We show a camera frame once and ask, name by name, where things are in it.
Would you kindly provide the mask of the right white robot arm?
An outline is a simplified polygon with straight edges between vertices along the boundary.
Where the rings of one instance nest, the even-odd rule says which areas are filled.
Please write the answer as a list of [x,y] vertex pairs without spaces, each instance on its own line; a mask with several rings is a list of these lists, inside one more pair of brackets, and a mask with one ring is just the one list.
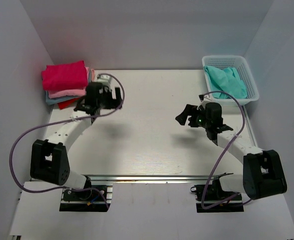
[[222,200],[235,193],[247,194],[251,200],[283,194],[287,183],[279,154],[262,150],[244,141],[223,122],[222,107],[216,102],[205,105],[186,105],[176,118],[180,125],[204,128],[206,135],[223,153],[230,153],[242,164],[242,173],[223,173],[210,177],[202,193],[213,194]]

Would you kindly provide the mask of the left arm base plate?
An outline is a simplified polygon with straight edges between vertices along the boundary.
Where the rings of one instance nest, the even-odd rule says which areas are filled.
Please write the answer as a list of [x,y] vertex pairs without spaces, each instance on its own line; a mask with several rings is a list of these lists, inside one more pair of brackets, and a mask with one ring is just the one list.
[[113,186],[106,182],[92,181],[86,176],[85,188],[95,188],[82,192],[64,190],[60,202],[60,212],[106,213],[111,205]]

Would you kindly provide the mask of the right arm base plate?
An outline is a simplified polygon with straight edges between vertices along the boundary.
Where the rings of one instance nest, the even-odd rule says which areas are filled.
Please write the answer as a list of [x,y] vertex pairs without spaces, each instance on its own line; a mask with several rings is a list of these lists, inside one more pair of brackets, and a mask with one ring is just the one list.
[[[204,206],[207,207],[209,205],[215,204],[221,200],[226,199],[227,197],[232,196],[234,193],[231,191],[223,191],[220,184],[220,178],[230,175],[230,173],[224,173],[218,176],[214,176],[212,181],[209,183],[207,192],[204,198]],[[242,205],[242,196],[238,194],[233,199],[228,201],[224,201],[215,207],[210,209],[203,209],[201,206],[201,198],[204,192],[205,184],[196,184],[190,188],[190,192],[195,194],[196,200],[196,212],[199,214],[204,213],[240,213],[244,212],[244,208]]]

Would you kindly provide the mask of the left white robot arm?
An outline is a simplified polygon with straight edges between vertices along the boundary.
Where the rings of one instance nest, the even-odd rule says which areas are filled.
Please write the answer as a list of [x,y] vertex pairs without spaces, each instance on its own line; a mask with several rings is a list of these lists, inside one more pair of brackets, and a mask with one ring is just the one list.
[[108,83],[92,82],[86,88],[70,118],[45,140],[32,145],[30,175],[32,178],[70,188],[83,200],[92,195],[89,177],[71,170],[68,152],[78,137],[94,121],[102,117],[102,110],[115,112],[122,107],[124,89],[111,89]]

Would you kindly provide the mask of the crimson red t shirt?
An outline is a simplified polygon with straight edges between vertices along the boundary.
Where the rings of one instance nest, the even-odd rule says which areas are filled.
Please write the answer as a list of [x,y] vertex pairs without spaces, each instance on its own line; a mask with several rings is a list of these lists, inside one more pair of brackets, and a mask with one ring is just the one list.
[[45,91],[83,89],[88,84],[87,70],[83,60],[47,65],[41,72],[42,86]]

